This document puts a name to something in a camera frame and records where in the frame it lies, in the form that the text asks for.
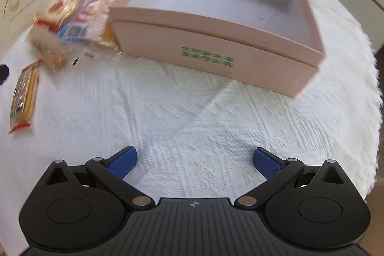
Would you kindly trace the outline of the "round rice cracker packet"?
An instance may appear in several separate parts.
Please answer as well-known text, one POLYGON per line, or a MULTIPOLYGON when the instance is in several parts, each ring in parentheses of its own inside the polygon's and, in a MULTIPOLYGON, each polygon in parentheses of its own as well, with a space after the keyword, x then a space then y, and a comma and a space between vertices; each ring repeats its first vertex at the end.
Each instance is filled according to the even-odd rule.
POLYGON ((33 17, 31 23, 58 32, 70 21, 79 3, 80 0, 51 0, 33 17))

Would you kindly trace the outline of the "red-edged cookie packet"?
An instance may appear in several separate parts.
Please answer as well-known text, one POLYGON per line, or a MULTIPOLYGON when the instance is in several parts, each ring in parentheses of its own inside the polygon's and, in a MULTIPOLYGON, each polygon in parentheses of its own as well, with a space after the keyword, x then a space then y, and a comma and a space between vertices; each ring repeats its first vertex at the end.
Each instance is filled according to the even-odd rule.
POLYGON ((42 59, 37 60, 24 68, 18 77, 10 107, 10 133, 32 123, 42 64, 42 59))

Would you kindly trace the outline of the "brown granola bar packet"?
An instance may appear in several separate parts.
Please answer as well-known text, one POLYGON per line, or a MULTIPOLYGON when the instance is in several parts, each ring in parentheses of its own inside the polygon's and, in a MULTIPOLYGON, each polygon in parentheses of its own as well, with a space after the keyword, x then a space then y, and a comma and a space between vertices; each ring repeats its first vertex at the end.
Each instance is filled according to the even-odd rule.
POLYGON ((53 71, 67 65, 68 53, 57 35, 48 28, 33 25, 29 31, 29 41, 41 55, 44 64, 53 71))

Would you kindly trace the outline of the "blue snack packet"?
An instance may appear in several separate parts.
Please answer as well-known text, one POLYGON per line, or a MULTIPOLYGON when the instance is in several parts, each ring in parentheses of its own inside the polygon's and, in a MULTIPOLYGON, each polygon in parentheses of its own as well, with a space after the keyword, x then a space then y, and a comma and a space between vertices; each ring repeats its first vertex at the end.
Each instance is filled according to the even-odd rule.
POLYGON ((86 42, 89 27, 90 23, 68 23, 57 33, 57 36, 67 42, 86 42))

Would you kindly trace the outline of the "red wafer packet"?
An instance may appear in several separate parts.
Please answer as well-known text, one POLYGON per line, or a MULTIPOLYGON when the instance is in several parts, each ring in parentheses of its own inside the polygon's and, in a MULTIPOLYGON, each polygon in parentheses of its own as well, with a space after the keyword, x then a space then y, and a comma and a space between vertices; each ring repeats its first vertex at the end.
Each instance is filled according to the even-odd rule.
POLYGON ((113 3, 114 0, 81 0, 72 23, 90 23, 86 41, 111 47, 118 44, 109 17, 113 3))

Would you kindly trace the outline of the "pink cardboard box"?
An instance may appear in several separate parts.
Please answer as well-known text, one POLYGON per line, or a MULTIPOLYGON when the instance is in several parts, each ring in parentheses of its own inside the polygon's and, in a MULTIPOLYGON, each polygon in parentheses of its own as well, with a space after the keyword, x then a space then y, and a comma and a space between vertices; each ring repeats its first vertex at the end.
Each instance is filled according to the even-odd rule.
POLYGON ((308 0, 116 0, 123 52, 294 97, 325 49, 308 0))

